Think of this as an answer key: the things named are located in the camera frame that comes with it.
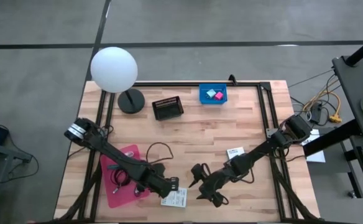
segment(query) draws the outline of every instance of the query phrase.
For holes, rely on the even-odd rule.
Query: white card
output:
[[[313,130],[311,130],[310,137],[308,139],[304,140],[301,143],[301,145],[304,146],[305,144],[308,144],[309,142],[311,142],[317,138],[319,138],[319,131],[318,131],[318,129],[313,129]],[[308,156],[306,158],[306,161],[308,161],[308,162],[325,162],[324,152],[320,151],[320,152],[314,153],[313,155]]]
[[[161,200],[161,205],[185,208],[187,201],[187,189],[179,187],[178,191],[171,191]]]
[[[241,154],[245,153],[243,147],[238,147],[234,149],[227,149],[227,156],[229,159],[232,159],[234,156],[239,156]]]

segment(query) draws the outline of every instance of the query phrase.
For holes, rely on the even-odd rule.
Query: wooden tabletop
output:
[[[286,81],[271,81],[273,98],[279,122],[293,115]],[[176,176],[180,187],[187,188],[193,180],[190,170],[196,163],[208,163],[211,170],[222,168],[227,160],[226,149],[243,147],[245,152],[265,140],[262,118],[254,87],[228,87],[228,101],[223,105],[202,105],[198,100],[198,87],[139,87],[145,96],[145,107],[137,114],[124,114],[114,104],[111,125],[113,133],[109,142],[117,148],[136,144],[142,157],[154,142],[167,143],[175,158],[164,161],[165,176]],[[87,82],[79,117],[96,119],[101,89],[94,82]],[[166,121],[156,121],[151,102],[179,96],[184,114]],[[271,122],[266,101],[267,114]],[[72,145],[70,153],[79,149]],[[300,146],[292,146],[287,158],[303,155]],[[165,148],[150,150],[149,160],[168,157]],[[71,157],[66,165],[62,187],[58,196],[55,217],[62,216],[80,194],[85,178],[88,150]],[[319,216],[319,211],[304,157],[288,162],[292,187],[309,211]],[[101,184],[97,222],[258,222],[279,221],[277,201],[267,157],[253,167],[255,182],[228,183],[220,192],[229,199],[229,205],[215,208],[207,200],[196,200],[199,184],[188,189],[186,208],[164,207],[160,198],[151,194],[147,198],[117,208],[109,208],[104,184]],[[290,214],[286,194],[283,201]]]

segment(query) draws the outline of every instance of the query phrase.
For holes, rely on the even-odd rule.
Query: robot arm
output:
[[[311,128],[300,116],[291,116],[286,119],[281,124],[281,127],[265,142],[248,153],[228,160],[224,163],[222,169],[208,175],[203,169],[204,166],[196,164],[191,170],[194,175],[194,181],[191,183],[190,187],[198,183],[199,180],[202,180],[203,183],[199,187],[201,195],[197,199],[208,199],[215,207],[220,207],[224,204],[224,196],[217,192],[217,189],[221,189],[223,185],[229,181],[237,182],[241,180],[249,173],[249,170],[253,167],[254,163],[260,158],[269,155],[277,149],[286,149],[291,144],[304,141],[309,137],[310,131]],[[278,173],[276,172],[275,178],[282,179],[282,175],[278,175]],[[286,189],[286,191],[293,193],[291,189]]]
[[[94,149],[112,159],[127,172],[139,189],[147,188],[162,198],[168,196],[170,191],[178,190],[178,178],[166,179],[163,176],[165,170],[163,164],[150,164],[147,161],[127,157],[105,141],[100,127],[86,118],[78,118],[64,135],[77,145]]]

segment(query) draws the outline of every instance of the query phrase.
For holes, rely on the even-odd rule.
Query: black lamp stand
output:
[[[118,98],[118,106],[122,112],[134,114],[143,109],[145,99],[143,93],[136,89],[129,89],[121,93]]]

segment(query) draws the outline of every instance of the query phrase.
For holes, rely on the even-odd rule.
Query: pink mat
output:
[[[140,159],[139,149],[137,148],[136,145],[127,146],[120,150],[123,153],[133,152],[134,153],[133,158]],[[116,185],[111,182],[111,172],[113,170],[107,169],[107,166],[115,165],[116,163],[107,156],[101,155],[100,164],[101,164],[101,170],[103,171],[103,180],[104,180],[104,185],[106,187],[108,206],[110,208],[116,208],[126,203],[133,202],[135,200],[145,198],[150,195],[150,191],[146,189],[144,192],[140,194],[140,197],[136,197],[134,195],[134,189],[136,187],[136,183],[133,180],[130,182],[130,184],[121,187],[115,194],[113,194],[113,191],[116,188]]]

